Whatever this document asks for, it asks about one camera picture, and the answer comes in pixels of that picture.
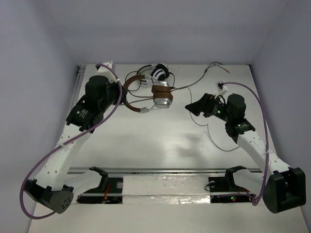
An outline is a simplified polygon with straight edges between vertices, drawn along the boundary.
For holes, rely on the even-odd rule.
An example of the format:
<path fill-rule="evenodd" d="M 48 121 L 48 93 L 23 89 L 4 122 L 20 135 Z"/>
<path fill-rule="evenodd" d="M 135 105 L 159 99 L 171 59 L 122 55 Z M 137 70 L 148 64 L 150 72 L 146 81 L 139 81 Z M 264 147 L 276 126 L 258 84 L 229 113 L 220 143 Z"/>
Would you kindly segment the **brown silver headphones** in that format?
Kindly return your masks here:
<path fill-rule="evenodd" d="M 173 102 L 173 95 L 170 85 L 165 81 L 159 81 L 150 75 L 135 75 L 129 78 L 123 84 L 124 91 L 135 81 L 144 79 L 148 84 L 152 84 L 151 92 L 153 94 L 154 107 L 157 109 L 168 109 Z"/>

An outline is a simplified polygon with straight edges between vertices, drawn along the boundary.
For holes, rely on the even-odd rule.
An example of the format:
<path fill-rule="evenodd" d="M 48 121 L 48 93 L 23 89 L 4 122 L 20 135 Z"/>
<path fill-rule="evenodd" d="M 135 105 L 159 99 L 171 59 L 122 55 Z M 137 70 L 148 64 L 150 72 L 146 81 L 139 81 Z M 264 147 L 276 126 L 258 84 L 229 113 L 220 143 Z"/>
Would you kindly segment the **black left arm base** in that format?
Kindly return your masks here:
<path fill-rule="evenodd" d="M 79 204 L 122 204 L 123 177 L 109 177 L 108 173 L 99 167 L 91 167 L 101 176 L 99 184 L 87 189 L 77 198 Z"/>

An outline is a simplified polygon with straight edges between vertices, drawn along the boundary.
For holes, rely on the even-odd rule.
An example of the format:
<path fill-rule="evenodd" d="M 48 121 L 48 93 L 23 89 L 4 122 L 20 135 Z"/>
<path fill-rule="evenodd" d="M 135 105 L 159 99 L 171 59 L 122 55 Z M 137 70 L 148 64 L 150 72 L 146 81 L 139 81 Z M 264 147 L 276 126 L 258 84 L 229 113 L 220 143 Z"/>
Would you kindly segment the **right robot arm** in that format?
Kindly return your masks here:
<path fill-rule="evenodd" d="M 260 180 L 254 180 L 243 166 L 226 170 L 225 187 L 235 191 L 239 187 L 253 194 L 253 205 L 263 200 L 274 214 L 306 204 L 306 175 L 297 167 L 293 168 L 270 151 L 255 127 L 245 118 L 244 97 L 231 94 L 226 103 L 218 97 L 205 93 L 198 101 L 185 108 L 195 116 L 217 117 L 225 122 L 228 136 L 243 149 L 263 172 Z"/>

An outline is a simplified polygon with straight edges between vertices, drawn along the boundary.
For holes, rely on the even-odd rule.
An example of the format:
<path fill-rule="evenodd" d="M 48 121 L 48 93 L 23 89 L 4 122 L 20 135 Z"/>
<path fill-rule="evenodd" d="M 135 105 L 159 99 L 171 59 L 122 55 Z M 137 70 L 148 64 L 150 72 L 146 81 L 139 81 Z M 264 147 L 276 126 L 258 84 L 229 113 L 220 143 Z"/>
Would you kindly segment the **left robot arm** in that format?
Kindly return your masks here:
<path fill-rule="evenodd" d="M 85 94 L 78 100 L 66 118 L 63 133 L 55 148 L 45 155 L 24 178 L 19 204 L 26 216 L 33 216 L 24 204 L 24 195 L 51 210 L 51 214 L 65 212 L 79 196 L 95 189 L 109 188 L 108 173 L 93 166 L 74 178 L 66 178 L 71 163 L 90 139 L 95 129 L 105 123 L 120 105 L 123 87 L 118 77 L 95 75 L 85 85 Z"/>

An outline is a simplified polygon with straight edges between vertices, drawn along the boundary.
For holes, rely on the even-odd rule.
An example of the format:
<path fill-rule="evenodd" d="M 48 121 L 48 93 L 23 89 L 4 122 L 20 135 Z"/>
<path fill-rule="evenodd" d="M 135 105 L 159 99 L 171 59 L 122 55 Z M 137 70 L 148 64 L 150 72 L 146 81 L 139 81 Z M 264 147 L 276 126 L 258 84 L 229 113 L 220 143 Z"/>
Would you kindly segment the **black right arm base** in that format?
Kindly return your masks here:
<path fill-rule="evenodd" d="M 244 170 L 245 167 L 236 166 L 228 168 L 222 177 L 209 177 L 204 189 L 210 193 L 211 203 L 251 203 L 254 194 L 234 182 L 233 174 Z"/>

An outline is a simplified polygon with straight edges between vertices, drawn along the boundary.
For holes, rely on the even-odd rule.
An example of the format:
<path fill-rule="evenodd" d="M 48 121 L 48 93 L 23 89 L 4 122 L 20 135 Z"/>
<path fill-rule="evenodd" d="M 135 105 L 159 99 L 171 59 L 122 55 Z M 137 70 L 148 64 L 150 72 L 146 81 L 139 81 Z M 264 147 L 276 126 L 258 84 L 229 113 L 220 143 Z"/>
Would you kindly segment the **aluminium rail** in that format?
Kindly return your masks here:
<path fill-rule="evenodd" d="M 197 173 L 224 173 L 226 168 L 104 168 L 102 170 L 112 173 L 122 173 L 122 174 L 197 174 Z"/>

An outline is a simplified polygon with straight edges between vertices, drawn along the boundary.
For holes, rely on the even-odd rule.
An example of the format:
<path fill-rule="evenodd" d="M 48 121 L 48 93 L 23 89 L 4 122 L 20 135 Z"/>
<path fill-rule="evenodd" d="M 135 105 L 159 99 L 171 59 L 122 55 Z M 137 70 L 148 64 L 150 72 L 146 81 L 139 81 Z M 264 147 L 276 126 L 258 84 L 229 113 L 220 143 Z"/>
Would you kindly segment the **white black headphones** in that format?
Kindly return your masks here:
<path fill-rule="evenodd" d="M 145 65 L 138 69 L 137 75 L 142 75 L 140 83 L 144 87 L 151 87 L 154 82 L 163 82 L 170 76 L 169 67 L 165 63 Z"/>

